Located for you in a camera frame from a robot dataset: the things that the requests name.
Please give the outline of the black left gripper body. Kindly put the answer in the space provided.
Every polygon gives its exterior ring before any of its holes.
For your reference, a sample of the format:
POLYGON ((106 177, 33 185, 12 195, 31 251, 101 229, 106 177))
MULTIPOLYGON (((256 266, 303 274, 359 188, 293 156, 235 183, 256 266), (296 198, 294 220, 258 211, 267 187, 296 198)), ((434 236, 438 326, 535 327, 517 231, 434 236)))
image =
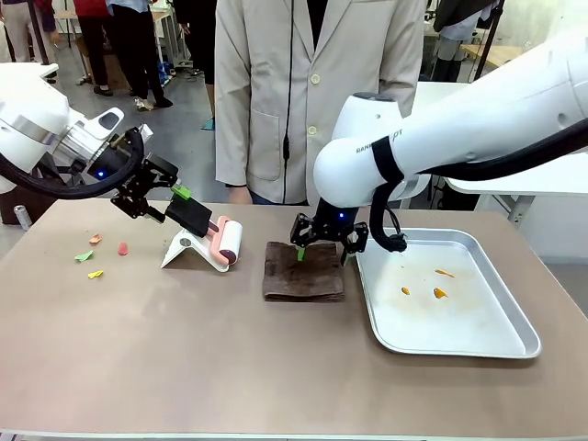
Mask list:
POLYGON ((98 181, 99 194, 122 186, 140 169, 144 157, 142 144, 107 147, 89 167, 89 174, 98 181))

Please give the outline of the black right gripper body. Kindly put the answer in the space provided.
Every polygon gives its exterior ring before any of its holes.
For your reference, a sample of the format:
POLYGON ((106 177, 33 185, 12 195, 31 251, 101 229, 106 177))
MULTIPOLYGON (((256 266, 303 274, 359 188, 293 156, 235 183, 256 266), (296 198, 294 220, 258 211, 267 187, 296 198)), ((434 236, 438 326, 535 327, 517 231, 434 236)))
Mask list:
POLYGON ((319 199, 313 216, 313 233, 318 240, 341 242, 355 228, 359 208, 339 208, 319 199))

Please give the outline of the person's right hand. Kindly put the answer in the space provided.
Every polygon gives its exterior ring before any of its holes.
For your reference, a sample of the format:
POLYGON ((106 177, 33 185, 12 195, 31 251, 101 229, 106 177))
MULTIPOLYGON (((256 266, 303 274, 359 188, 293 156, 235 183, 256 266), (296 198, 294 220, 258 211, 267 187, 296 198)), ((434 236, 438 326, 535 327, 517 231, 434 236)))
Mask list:
POLYGON ((251 193, 247 186, 225 185, 228 189, 228 201, 231 204, 249 205, 253 203, 251 193))

